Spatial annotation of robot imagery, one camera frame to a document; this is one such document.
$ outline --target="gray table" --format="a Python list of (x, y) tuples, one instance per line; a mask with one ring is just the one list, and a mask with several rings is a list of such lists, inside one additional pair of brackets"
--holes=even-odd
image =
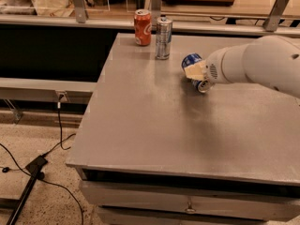
[[(111, 205), (96, 194), (113, 185), (84, 181), (89, 180), (86, 171), (300, 186), (300, 110), (294, 97), (257, 84), (217, 84), (201, 95), (181, 69), (189, 53), (205, 58), (216, 49), (251, 40), (173, 36), (170, 59), (161, 61), (155, 59), (155, 37), (150, 46), (139, 47), (133, 35), (118, 35), (67, 158), (67, 165), (82, 177), (82, 192), (91, 203)], [(134, 188), (124, 183), (118, 189), (128, 192), (127, 187)], [(275, 216), (276, 220), (300, 214), (298, 199), (279, 197), (275, 204), (291, 206), (279, 210), (291, 213)], [(256, 202), (268, 203), (271, 198)], [(200, 213), (271, 219), (271, 215)]]

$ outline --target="concrete floor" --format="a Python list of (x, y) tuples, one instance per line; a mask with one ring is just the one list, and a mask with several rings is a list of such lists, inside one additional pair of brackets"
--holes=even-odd
[[(80, 115), (62, 114), (63, 137), (76, 133), (81, 121)], [(71, 146), (74, 137), (64, 143)], [(25, 112), (18, 125), (12, 124), (12, 114), (0, 110), (0, 143), (6, 146), (21, 167), (27, 165), (38, 155), (48, 151), (59, 142), (57, 114), (45, 112)], [(43, 168), (45, 180), (67, 187), (78, 199), (84, 210), (84, 225), (102, 225), (95, 213), (95, 206), (89, 204), (78, 189), (79, 175), (65, 165), (68, 151), (57, 148), (46, 159), (49, 163)], [(16, 168), (7, 152), (0, 148), (0, 166)], [(0, 172), (0, 198), (21, 196), (28, 177), (22, 172)], [(10, 212), (0, 210), (0, 224), (6, 224)], [(32, 224), (81, 224), (78, 204), (60, 187), (54, 187), (37, 181), (28, 201), (22, 210), (17, 225)], [(297, 225), (300, 217), (288, 223), (268, 222), (268, 225)]]

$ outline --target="red soda can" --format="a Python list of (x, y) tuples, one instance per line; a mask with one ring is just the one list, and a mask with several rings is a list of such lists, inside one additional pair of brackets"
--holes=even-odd
[(151, 14), (149, 10), (139, 9), (134, 14), (135, 41), (146, 46), (151, 42)]

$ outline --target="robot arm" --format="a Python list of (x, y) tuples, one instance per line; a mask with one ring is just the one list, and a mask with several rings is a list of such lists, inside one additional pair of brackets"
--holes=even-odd
[(202, 65), (202, 73), (210, 83), (258, 83), (300, 98), (300, 42), (296, 41), (266, 36), (215, 51)]

